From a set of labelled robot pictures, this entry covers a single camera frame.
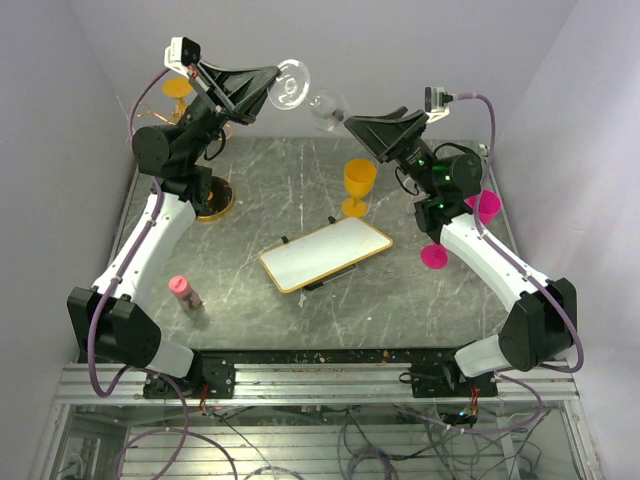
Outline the clear wine glass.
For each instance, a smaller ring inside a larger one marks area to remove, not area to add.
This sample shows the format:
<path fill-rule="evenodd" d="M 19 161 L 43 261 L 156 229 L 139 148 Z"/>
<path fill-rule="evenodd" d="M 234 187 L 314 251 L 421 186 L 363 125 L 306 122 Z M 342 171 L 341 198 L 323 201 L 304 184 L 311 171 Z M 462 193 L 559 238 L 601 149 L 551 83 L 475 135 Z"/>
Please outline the clear wine glass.
<path fill-rule="evenodd" d="M 336 133 L 350 117 L 344 97 L 328 88 L 311 87 L 307 66 L 296 59 L 286 59 L 277 65 L 278 76 L 268 90 L 270 103 L 281 111 L 305 107 L 318 130 Z"/>

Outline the yellow wine glass front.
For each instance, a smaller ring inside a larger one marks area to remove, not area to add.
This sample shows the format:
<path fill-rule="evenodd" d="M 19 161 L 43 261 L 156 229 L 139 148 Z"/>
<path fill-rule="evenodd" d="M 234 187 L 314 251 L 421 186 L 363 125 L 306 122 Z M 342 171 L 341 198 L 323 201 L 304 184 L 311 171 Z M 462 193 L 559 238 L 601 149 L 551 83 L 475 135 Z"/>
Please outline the yellow wine glass front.
<path fill-rule="evenodd" d="M 367 212 L 364 198 L 371 192 L 377 176 L 375 165 L 367 159 L 350 160 L 344 168 L 344 186 L 348 198 L 342 203 L 342 213 L 360 218 Z"/>

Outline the yellow wine glass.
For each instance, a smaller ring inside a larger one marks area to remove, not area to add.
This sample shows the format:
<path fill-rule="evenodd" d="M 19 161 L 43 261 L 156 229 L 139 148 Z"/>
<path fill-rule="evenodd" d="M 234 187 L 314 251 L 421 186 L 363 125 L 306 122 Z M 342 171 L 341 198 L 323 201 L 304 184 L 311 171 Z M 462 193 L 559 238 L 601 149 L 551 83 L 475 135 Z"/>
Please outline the yellow wine glass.
<path fill-rule="evenodd" d="M 169 124 L 176 124 L 188 108 L 186 97 L 192 93 L 193 89 L 189 81 L 182 77 L 174 77 L 166 80 L 162 85 L 162 93 L 176 101 L 171 116 L 166 120 Z"/>
<path fill-rule="evenodd" d="M 371 192 L 377 176 L 375 165 L 367 159 L 350 160 L 344 168 L 344 186 L 348 198 L 342 203 L 342 213 L 360 218 L 367 212 L 364 198 Z"/>

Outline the pink wine glass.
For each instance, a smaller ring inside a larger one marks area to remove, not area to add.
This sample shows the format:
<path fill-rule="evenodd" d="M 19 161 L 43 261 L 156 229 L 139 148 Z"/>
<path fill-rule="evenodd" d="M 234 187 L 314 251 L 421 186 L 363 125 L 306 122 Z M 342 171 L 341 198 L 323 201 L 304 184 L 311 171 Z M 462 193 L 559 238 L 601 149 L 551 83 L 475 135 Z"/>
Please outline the pink wine glass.
<path fill-rule="evenodd" d="M 439 270 L 448 264 L 447 250 L 439 244 L 425 246 L 420 253 L 422 263 L 430 269 Z"/>
<path fill-rule="evenodd" d="M 465 202 L 472 208 L 476 208 L 476 201 L 480 199 L 478 217 L 483 225 L 489 225 L 501 211 L 502 201 L 498 194 L 492 190 L 483 189 L 480 195 L 468 197 Z"/>

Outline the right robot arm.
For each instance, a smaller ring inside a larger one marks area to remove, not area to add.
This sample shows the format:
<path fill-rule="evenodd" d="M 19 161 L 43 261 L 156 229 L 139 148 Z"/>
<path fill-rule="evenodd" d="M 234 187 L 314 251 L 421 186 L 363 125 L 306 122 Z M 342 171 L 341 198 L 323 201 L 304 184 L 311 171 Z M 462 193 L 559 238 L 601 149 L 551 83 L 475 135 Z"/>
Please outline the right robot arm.
<path fill-rule="evenodd" d="M 468 199 L 482 195 L 483 163 L 472 150 L 440 157 L 423 141 L 428 115 L 400 108 L 384 116 L 349 116 L 346 129 L 379 163 L 395 162 L 425 193 L 414 204 L 419 229 L 455 254 L 494 292 L 508 312 L 501 331 L 459 348 L 440 373 L 450 394 L 465 394 L 476 377 L 505 369 L 529 371 L 569 348 L 579 349 L 577 292 L 551 280 L 504 246 Z"/>

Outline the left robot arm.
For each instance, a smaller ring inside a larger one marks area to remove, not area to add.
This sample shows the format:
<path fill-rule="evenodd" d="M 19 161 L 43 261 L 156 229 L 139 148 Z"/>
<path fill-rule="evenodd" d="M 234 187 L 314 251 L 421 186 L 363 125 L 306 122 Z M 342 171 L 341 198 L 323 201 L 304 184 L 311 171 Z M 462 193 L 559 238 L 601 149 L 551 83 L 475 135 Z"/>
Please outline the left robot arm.
<path fill-rule="evenodd" d="M 133 133 L 138 170 L 154 182 L 146 210 L 104 273 L 90 288 L 74 288 L 67 299 L 88 364 L 103 358 L 168 375 L 182 397 L 202 389 L 204 373 L 195 352 L 164 337 L 146 302 L 160 268 L 206 205 L 212 171 L 198 159 L 227 123 L 256 120 L 279 74 L 276 66 L 229 70 L 193 63 L 186 77 L 196 96 L 179 121 Z"/>

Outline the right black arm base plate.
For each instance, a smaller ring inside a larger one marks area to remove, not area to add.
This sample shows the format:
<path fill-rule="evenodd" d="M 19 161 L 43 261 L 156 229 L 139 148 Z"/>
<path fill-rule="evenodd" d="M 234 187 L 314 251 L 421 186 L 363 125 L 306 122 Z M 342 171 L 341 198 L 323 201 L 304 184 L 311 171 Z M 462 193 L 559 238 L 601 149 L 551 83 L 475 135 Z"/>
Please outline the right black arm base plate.
<path fill-rule="evenodd" d="M 490 398 L 498 395 L 491 373 L 467 378 L 453 363 L 412 364 L 398 380 L 409 385 L 414 398 Z"/>

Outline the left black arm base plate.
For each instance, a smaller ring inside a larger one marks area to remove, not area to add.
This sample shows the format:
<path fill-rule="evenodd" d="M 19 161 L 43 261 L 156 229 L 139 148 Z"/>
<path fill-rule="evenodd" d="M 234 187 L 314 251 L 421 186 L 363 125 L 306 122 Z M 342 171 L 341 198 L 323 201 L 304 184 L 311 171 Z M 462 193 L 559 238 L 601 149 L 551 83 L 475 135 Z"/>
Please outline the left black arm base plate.
<path fill-rule="evenodd" d="M 230 399 L 233 396 L 236 370 L 229 361 L 213 352 L 197 352 L 194 365 L 185 378 L 172 380 L 187 399 Z M 153 400 L 178 399 L 178 393 L 164 378 L 148 375 L 143 397 Z"/>

